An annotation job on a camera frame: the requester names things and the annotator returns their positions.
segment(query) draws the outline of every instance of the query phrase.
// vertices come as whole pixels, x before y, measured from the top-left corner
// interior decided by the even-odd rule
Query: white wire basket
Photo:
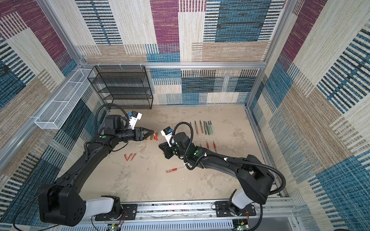
[[[91,69],[79,69],[35,120],[41,129],[60,129],[90,85]]]

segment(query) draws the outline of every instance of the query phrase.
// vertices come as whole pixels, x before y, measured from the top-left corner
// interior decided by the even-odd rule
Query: patterned carpet wall
[[[94,136],[94,117],[101,104],[98,94],[89,86],[60,130],[37,128],[1,172],[2,230],[10,230],[12,225],[9,223],[16,211],[35,196],[41,185],[64,174],[83,154],[84,142]],[[101,110],[99,124],[105,113]],[[16,223],[25,225],[25,231],[47,227],[40,221],[37,202],[28,206]]]
[[[75,66],[36,1],[0,1],[0,148]],[[81,156],[83,143],[94,135],[100,105],[89,87],[60,130],[37,128],[1,171],[1,230],[11,229],[15,212],[40,185],[54,181]],[[25,231],[44,227],[37,204],[27,207],[17,224]]]
[[[87,62],[263,61],[285,0],[50,0]]]
[[[299,0],[251,104],[306,230],[370,230],[370,1]]]
[[[0,149],[75,66],[35,0],[0,1]]]
[[[154,105],[246,103],[258,69],[147,69]]]

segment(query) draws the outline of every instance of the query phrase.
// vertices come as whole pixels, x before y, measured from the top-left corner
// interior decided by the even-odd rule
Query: aluminum rail
[[[82,68],[93,68],[94,66],[124,66],[140,65],[146,68],[236,68],[257,69],[265,68],[265,62],[94,62],[82,64]]]

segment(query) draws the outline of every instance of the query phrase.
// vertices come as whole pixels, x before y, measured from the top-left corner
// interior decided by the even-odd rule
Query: mesh shelf
[[[106,103],[129,109],[151,109],[153,94],[145,67],[95,66],[88,78]]]
[[[90,85],[91,69],[79,69],[35,120],[41,129],[60,129]]]

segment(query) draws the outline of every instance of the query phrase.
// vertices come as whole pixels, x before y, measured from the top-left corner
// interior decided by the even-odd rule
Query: black wire shelf
[[[153,93],[145,67],[95,66],[91,73],[89,76],[95,77],[88,80],[104,102],[127,109],[152,109]]]

